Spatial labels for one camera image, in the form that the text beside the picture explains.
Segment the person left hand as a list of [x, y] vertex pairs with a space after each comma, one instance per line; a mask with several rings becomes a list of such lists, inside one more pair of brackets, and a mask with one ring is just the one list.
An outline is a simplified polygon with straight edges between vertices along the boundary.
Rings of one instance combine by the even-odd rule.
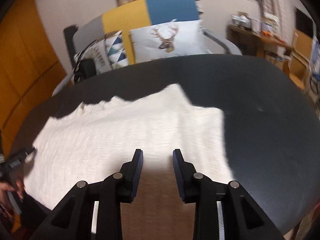
[[16, 192], [20, 199], [23, 199], [23, 191], [24, 191], [24, 184], [21, 180], [16, 180], [17, 188], [14, 188], [7, 182], [1, 181], [0, 189], [1, 189], [1, 202], [4, 203], [8, 200], [7, 192]]

